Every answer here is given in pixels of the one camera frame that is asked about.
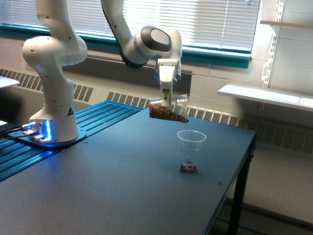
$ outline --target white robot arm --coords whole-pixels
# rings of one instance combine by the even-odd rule
[[[177,30],[143,27],[132,36],[123,14],[124,0],[101,0],[104,15],[120,47],[123,61],[132,68],[156,59],[162,106],[171,107],[173,81],[180,79],[181,36]]]
[[[40,76],[44,88],[44,107],[30,118],[40,131],[32,138],[42,142],[66,142],[78,137],[74,109],[73,83],[62,66],[85,60],[87,46],[73,29],[67,0],[36,0],[37,16],[50,30],[51,36],[29,39],[23,56]]]

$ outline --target white shelf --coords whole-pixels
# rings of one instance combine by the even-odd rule
[[[282,26],[282,27],[293,27],[293,28],[306,28],[313,29],[313,25],[307,24],[297,24],[297,23],[284,23],[284,22],[275,22],[275,21],[260,21],[260,24],[268,24],[270,26]]]
[[[218,91],[237,98],[313,111],[313,96],[271,88],[229,83]]]
[[[10,87],[18,84],[19,82],[17,80],[0,76],[0,88]]]

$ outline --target blue aluminum rail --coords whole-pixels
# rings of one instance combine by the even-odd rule
[[[75,115],[77,126],[86,130],[88,138],[141,110],[105,101],[80,110]],[[60,151],[37,148],[15,140],[0,140],[0,182]]]

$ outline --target window blinds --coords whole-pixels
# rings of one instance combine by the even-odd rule
[[[175,28],[184,46],[251,51],[260,0],[124,0],[132,34],[146,25]],[[113,36],[101,0],[68,0],[78,32]],[[35,0],[0,0],[0,22],[44,27]]]

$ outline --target clear plastic cup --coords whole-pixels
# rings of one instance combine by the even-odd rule
[[[183,130],[177,133],[177,137],[179,139],[178,149],[181,171],[196,172],[206,135],[199,131]]]

